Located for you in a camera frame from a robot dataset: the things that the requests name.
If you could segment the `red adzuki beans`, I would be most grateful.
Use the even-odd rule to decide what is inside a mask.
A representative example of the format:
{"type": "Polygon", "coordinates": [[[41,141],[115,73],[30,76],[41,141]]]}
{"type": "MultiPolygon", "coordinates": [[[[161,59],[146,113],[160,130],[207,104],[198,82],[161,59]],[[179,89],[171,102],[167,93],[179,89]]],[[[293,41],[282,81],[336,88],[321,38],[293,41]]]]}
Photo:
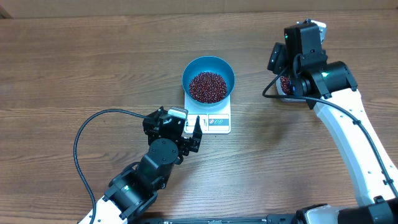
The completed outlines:
{"type": "Polygon", "coordinates": [[[291,95],[291,83],[290,83],[290,78],[287,76],[281,76],[280,77],[280,87],[282,89],[282,91],[286,94],[286,95],[291,95]]]}

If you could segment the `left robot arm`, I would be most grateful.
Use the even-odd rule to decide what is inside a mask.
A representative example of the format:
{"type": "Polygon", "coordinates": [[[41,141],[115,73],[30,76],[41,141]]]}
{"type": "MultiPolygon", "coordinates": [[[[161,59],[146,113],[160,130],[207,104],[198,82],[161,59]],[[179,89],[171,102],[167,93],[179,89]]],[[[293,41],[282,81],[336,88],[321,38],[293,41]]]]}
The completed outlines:
{"type": "Polygon", "coordinates": [[[158,191],[167,186],[172,169],[190,152],[198,152],[202,137],[199,120],[187,138],[183,130],[188,110],[163,107],[141,116],[149,150],[139,162],[126,166],[113,178],[104,195],[96,200],[87,188],[92,209],[82,223],[129,223],[139,218],[157,199],[158,191]]]}

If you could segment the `white digital kitchen scale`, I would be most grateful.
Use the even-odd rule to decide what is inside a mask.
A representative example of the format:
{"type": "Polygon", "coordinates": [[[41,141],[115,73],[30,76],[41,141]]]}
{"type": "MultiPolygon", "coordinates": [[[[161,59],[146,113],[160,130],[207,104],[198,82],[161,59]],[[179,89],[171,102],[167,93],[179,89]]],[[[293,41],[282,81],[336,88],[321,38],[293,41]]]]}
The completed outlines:
{"type": "Polygon", "coordinates": [[[201,104],[185,94],[184,108],[188,116],[184,131],[192,134],[197,117],[203,134],[229,134],[231,132],[231,97],[215,105],[201,104]]]}

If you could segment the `red beans in bowl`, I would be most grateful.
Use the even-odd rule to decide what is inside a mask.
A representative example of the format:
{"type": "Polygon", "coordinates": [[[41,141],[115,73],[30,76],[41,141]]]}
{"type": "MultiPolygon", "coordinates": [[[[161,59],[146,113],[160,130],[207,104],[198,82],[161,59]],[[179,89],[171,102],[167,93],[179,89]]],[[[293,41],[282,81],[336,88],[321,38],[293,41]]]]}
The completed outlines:
{"type": "Polygon", "coordinates": [[[213,72],[201,72],[188,85],[191,97],[200,103],[217,103],[223,100],[228,92],[224,78],[213,72]]]}

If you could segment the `teal blue bowl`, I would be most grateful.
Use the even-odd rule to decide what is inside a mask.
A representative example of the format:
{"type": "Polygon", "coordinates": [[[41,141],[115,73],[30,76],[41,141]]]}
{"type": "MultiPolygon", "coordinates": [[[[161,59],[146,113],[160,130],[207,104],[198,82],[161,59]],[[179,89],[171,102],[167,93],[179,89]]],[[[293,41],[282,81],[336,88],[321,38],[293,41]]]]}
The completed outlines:
{"type": "MultiPolygon", "coordinates": [[[[222,58],[207,55],[192,60],[185,67],[185,70],[182,73],[182,88],[191,99],[193,98],[189,94],[188,85],[190,81],[201,72],[213,72],[221,75],[224,78],[228,87],[228,92],[225,98],[231,95],[236,83],[236,78],[232,66],[222,58]]],[[[215,105],[219,102],[210,103],[210,105],[215,105]]]]}

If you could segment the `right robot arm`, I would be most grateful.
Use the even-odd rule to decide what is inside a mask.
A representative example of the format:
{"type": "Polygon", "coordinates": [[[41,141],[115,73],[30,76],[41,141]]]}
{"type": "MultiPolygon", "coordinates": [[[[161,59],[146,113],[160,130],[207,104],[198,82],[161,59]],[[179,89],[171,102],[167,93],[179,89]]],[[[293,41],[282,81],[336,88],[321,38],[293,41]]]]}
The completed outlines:
{"type": "Polygon", "coordinates": [[[284,29],[268,70],[289,78],[290,93],[275,99],[306,102],[331,134],[353,183],[357,207],[318,204],[301,208],[292,223],[397,223],[397,167],[365,112],[358,83],[348,66],[328,63],[322,48],[326,24],[311,19],[284,29]]]}

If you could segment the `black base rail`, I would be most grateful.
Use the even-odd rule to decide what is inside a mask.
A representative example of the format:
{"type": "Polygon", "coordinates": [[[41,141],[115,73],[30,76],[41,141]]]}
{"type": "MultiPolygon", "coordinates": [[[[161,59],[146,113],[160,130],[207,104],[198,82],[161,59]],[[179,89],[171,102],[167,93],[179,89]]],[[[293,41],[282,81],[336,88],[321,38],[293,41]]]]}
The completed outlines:
{"type": "Polygon", "coordinates": [[[134,224],[293,224],[305,223],[304,212],[318,208],[326,203],[316,204],[297,210],[295,214],[269,214],[264,217],[233,217],[233,218],[141,218],[133,221],[134,224]]]}

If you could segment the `clear plastic food container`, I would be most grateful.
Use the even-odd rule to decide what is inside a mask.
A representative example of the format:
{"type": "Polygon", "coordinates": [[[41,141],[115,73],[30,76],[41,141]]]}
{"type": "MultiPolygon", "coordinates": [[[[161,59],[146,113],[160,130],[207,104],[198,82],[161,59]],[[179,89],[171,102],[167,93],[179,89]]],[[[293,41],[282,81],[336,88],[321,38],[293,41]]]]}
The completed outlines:
{"type": "MultiPolygon", "coordinates": [[[[282,91],[282,89],[280,87],[280,77],[276,81],[275,84],[276,84],[276,89],[277,89],[277,92],[278,92],[279,95],[288,96],[282,91]]],[[[283,102],[286,102],[286,103],[305,103],[305,100],[295,99],[295,98],[281,98],[280,100],[283,101],[283,102]]]]}

